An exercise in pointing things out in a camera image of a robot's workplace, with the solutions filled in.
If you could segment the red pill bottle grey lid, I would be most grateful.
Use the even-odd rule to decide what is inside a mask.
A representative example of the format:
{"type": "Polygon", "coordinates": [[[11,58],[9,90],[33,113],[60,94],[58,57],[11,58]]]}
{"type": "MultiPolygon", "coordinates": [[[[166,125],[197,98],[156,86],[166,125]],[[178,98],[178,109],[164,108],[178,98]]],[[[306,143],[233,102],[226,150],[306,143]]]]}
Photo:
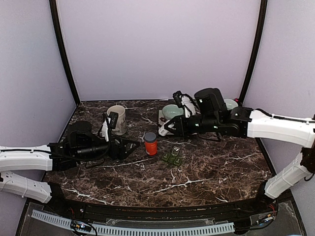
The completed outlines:
{"type": "Polygon", "coordinates": [[[153,132],[147,132],[144,136],[145,150],[150,156],[157,154],[157,136],[153,132]]]}

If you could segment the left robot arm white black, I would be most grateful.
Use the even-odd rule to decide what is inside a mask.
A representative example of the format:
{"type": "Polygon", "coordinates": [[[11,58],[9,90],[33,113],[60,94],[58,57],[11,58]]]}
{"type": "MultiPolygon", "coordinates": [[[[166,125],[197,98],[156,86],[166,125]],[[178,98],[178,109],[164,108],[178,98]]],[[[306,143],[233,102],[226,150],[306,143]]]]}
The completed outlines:
{"type": "Polygon", "coordinates": [[[47,204],[58,214],[69,211],[69,202],[64,200],[59,184],[40,182],[15,174],[21,170],[65,171],[82,162],[98,161],[109,157],[124,160],[140,145],[111,134],[111,124],[106,125],[103,137],[92,133],[87,121],[77,121],[68,127],[66,137],[59,143],[37,147],[0,148],[0,189],[1,191],[31,198],[47,204]]]}

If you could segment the green pill organizer box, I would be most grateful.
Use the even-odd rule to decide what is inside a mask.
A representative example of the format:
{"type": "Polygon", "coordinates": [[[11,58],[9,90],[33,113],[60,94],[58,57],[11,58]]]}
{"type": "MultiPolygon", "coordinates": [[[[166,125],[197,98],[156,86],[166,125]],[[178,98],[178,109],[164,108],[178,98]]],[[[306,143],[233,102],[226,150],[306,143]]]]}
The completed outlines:
{"type": "Polygon", "coordinates": [[[181,166],[183,163],[183,159],[181,157],[181,149],[179,147],[174,146],[170,153],[165,153],[161,158],[163,162],[174,165],[181,166]]]}

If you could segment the white pill bottle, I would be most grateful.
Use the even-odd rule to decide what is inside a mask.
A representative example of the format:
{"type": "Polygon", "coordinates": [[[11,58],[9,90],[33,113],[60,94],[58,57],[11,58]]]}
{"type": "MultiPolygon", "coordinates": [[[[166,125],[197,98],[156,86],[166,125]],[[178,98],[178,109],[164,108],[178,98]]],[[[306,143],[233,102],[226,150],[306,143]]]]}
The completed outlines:
{"type": "Polygon", "coordinates": [[[164,128],[164,126],[161,126],[160,128],[159,128],[159,130],[158,130],[158,134],[160,135],[160,136],[166,136],[166,135],[168,135],[170,132],[168,131],[168,130],[166,130],[165,128],[164,128]]]}

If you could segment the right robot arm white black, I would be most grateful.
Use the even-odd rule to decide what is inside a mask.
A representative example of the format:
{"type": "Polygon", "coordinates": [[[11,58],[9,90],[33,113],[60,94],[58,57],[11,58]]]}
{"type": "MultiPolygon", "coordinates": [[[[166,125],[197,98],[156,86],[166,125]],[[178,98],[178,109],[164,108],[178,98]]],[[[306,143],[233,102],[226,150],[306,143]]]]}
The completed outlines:
{"type": "Polygon", "coordinates": [[[240,138],[265,138],[294,143],[301,152],[280,173],[264,181],[251,203],[255,213],[262,213],[270,202],[300,180],[315,175],[315,120],[270,114],[262,109],[237,106],[229,110],[218,88],[205,88],[194,97],[177,91],[173,94],[176,105],[184,114],[168,119],[159,135],[168,133],[177,137],[193,134],[216,133],[240,138]]]}

